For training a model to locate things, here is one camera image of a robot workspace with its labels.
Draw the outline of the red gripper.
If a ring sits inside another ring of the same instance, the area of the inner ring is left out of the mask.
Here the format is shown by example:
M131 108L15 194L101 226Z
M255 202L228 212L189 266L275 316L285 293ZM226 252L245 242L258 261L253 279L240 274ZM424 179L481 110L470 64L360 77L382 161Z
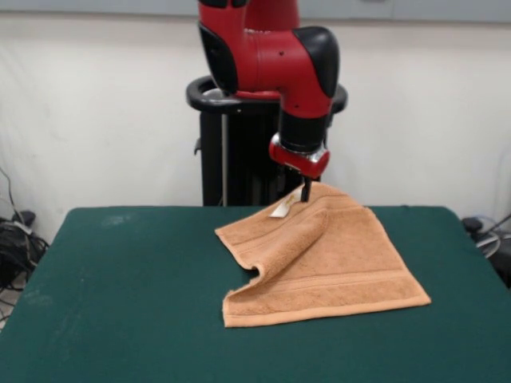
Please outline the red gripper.
M287 167L295 169L303 177L301 202L307 203L311 194L312 179L318 179L324 173L330 160L330 152L321 144L313 153L298 153L285 148L276 133L269 143L269 156L279 166L279 190L287 190Z

